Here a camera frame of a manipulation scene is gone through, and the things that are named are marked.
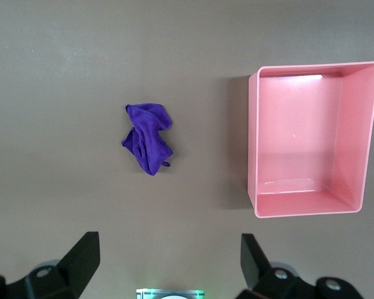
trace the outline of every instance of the purple cloth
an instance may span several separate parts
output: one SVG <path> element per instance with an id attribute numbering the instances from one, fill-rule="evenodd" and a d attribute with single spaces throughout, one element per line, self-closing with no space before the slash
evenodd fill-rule
<path id="1" fill-rule="evenodd" d="M 122 145 L 134 154 L 146 173 L 154 176 L 161 165 L 170 166 L 165 160 L 173 151 L 163 141 L 159 131 L 170 128 L 172 120 L 160 104 L 127 105 L 126 112 L 134 127 L 122 141 Z"/>

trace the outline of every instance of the pink container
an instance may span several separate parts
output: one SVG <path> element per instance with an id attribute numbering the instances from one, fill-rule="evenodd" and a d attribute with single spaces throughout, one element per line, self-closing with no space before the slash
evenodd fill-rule
<path id="1" fill-rule="evenodd" d="M 373 118 L 374 62 L 260 68 L 249 78 L 256 216 L 358 212 Z"/>

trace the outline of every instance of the table surface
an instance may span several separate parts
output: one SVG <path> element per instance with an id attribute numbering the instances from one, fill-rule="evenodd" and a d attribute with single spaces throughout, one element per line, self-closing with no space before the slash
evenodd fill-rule
<path id="1" fill-rule="evenodd" d="M 82 298 L 245 287 L 240 237 L 309 283 L 374 298 L 374 128 L 363 209 L 258 219 L 246 192 L 247 78 L 263 65 L 374 60 L 374 1 L 0 1 L 0 273 L 13 282 L 88 230 Z M 171 167 L 120 146 L 128 103 L 164 105 Z"/>

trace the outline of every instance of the green light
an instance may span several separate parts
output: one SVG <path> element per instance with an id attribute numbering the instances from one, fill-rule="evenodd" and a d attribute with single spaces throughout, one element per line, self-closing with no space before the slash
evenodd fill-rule
<path id="1" fill-rule="evenodd" d="M 136 290 L 137 299 L 159 299 L 171 296 L 180 296 L 187 299 L 204 299 L 202 290 L 161 290 L 155 288 L 142 288 Z"/>

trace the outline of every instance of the metal screw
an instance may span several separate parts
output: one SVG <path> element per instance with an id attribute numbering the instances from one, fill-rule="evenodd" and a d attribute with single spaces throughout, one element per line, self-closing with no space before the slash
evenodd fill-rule
<path id="1" fill-rule="evenodd" d="M 339 283 L 337 283 L 335 280 L 332 280 L 332 279 L 327 279 L 325 281 L 325 285 L 328 286 L 328 288 L 330 288 L 333 291 L 339 291 L 341 289 L 341 286 L 339 285 Z"/>
<path id="2" fill-rule="evenodd" d="M 39 278 L 44 277 L 50 272 L 50 270 L 51 268 L 42 269 L 36 273 L 36 276 Z"/>
<path id="3" fill-rule="evenodd" d="M 274 272 L 278 279 L 287 279 L 288 275 L 284 270 L 278 269 Z"/>

